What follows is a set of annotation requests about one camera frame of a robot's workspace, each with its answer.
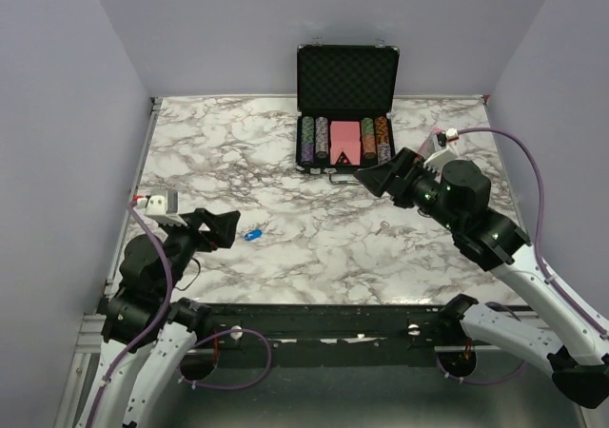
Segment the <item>blue key tag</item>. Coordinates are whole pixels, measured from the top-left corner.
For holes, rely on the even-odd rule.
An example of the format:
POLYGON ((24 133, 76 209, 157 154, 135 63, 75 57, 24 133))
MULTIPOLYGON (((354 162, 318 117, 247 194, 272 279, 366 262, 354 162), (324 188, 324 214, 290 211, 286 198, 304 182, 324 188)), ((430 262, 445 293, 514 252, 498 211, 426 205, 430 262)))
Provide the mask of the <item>blue key tag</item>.
POLYGON ((246 232, 244 239, 248 242, 261 238, 263 231, 261 229, 254 229, 246 232))

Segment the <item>silver key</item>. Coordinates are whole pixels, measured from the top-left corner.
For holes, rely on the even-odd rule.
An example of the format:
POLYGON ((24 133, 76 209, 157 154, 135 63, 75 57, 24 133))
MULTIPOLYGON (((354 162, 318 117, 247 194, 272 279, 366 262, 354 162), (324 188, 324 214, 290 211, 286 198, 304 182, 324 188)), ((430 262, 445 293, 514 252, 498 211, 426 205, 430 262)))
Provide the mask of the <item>silver key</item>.
POLYGON ((375 235, 378 236, 381 233, 388 231, 390 229, 391 225, 390 223, 388 223, 387 221, 382 221, 379 225, 378 230, 376 231, 375 235))

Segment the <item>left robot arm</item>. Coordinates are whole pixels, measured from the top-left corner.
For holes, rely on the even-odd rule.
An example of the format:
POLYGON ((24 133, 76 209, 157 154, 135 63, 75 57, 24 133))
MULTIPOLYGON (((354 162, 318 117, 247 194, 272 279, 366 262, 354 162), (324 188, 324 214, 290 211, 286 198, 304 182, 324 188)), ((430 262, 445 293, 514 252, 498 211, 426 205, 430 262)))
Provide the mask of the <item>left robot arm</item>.
POLYGON ((230 248, 241 215, 204 208, 157 216, 166 233, 146 224, 125 246, 122 280, 105 308, 100 358, 80 427, 144 427, 154 404, 190 347, 210 338, 209 308, 171 296, 197 253, 230 248))

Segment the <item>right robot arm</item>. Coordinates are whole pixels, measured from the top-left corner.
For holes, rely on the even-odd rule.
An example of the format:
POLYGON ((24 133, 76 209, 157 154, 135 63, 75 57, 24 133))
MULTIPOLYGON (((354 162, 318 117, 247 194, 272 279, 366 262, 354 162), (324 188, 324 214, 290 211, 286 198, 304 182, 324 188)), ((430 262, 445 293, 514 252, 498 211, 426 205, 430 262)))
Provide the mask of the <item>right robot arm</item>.
POLYGON ((514 292, 548 326, 542 332, 495 314, 467 296, 438 320, 440 337, 493 344, 536 366, 576 404, 596 409, 608 398, 608 320, 546 265, 538 247, 511 219, 489 205, 491 181, 468 160, 447 162, 440 174, 403 148, 356 179, 374 196, 388 194, 400 208, 418 208, 451 233, 453 244, 481 270, 514 292))

